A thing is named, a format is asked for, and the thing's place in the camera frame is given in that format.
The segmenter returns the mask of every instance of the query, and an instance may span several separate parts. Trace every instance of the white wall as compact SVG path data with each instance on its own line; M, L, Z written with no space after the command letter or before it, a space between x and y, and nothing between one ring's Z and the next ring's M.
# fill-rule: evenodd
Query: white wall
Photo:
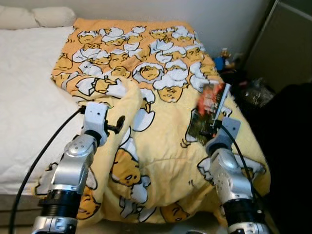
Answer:
M141 21L183 20L211 56L223 47L245 52L269 0L0 0L0 5L69 6L79 17Z

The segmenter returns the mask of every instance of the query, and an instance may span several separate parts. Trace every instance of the yellow blanket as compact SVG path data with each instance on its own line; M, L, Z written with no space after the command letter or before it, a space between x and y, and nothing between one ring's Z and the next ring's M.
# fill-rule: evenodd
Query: yellow blanket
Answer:
M110 124L126 117L122 131L111 133L95 155L77 216L80 225L103 218L177 222L197 211L214 212L224 222L209 182L210 159L186 134L202 85L223 81L188 24L78 19L52 79L80 105L109 105ZM237 143L258 175L255 187L266 194L268 166L230 95L219 118L229 115L241 121ZM46 194L56 165L39 179L37 195Z

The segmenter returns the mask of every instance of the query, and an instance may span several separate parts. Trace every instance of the bed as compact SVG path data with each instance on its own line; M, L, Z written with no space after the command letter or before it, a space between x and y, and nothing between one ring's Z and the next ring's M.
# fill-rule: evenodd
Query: bed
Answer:
M120 135L112 136L109 143L97 153L99 155L105 152L107 159L95 156L95 163L89 173L92 181L85 188L86 196L93 198L92 215L81 214L80 224L91 224L102 218L124 222L176 222L191 217L199 210L215 212L221 222L222 217L217 211L219 203L212 192L212 185L208 183L208 158L203 156L205 152L200 143L187 136L193 108L191 106L195 104L195 97L201 90L198 81L206 79L201 70L201 62L206 59L209 71L205 72L212 72L208 76L222 82L214 71L209 55L196 37L192 28L181 22L78 19L74 27L1 30L0 42L5 43L6 47L1 47L0 52L7 59L0 64L0 78L4 84L0 87L0 105L4 110L0 116L1 127L4 129L0 138L4 139L2 152L6 152L2 157L0 194L14 195L17 192L36 154L55 129L77 109L78 105L74 101L79 105L96 101L111 107L109 121L116 119L120 114L116 106L121 106L125 109L128 122ZM178 46L173 46L170 40L176 40ZM169 72L178 74L179 78L171 80ZM243 155L263 166L261 171L254 173L262 173L261 179L255 183L261 189L260 192L265 194L268 192L270 173L261 149L230 95L226 105L233 110L232 117L243 123L244 134L237 139L238 144L244 145ZM171 126L170 123L176 124L166 108L173 110L173 116L182 127L174 126L176 132L168 133L174 143L169 153L162 153L161 150L167 150L170 141L157 138L159 145L151 146L154 152L160 152L155 155L146 150L145 142L153 135L150 130L159 130L155 126L157 122L158 125L165 123L167 126ZM51 176L61 150L79 132L81 125L82 117L79 116L66 126L37 166L24 195L30 195L31 188L34 187L35 194L44 195L44 177ZM160 132L160 136L164 136L166 129L163 128ZM123 162L124 166L140 169L137 175L139 179L131 182L131 186L126 184L126 180L120 179L116 166L116 170L114 167L111 169L113 163L118 163L117 157L124 156L118 152L126 152L129 156L129 160ZM167 163L172 159L179 161L176 160L172 166ZM186 166L194 168L189 175ZM174 189L167 193L160 191L161 195L157 197L155 188L159 190L164 186L157 181L159 171L172 171L173 176L168 181L162 180L165 181L165 187L177 187L181 181L188 185L178 192ZM171 192L175 192L175 195L169 196ZM181 194L188 198L181 199ZM197 202L189 206L190 200ZM105 206L98 212L101 203ZM26 202L26 211L31 209L29 205L30 202ZM81 207L81 210L87 211L89 205ZM181 215L178 220L170 214L170 210L175 209Z

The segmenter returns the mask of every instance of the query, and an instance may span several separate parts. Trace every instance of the white pillow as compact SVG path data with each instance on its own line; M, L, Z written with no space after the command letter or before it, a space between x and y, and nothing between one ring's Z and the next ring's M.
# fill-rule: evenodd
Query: white pillow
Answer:
M32 10L36 21L43 27L72 26L77 19L69 7L45 7Z
M33 14L25 8L0 6L0 29L37 28Z

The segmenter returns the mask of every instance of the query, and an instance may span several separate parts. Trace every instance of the mattress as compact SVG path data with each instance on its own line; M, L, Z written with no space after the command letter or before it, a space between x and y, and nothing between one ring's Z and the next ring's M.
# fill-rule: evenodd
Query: mattress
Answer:
M55 130L77 109L50 80L72 27L0 30L0 195L17 193L30 165ZM79 132L83 116L59 134L32 173L24 195Z

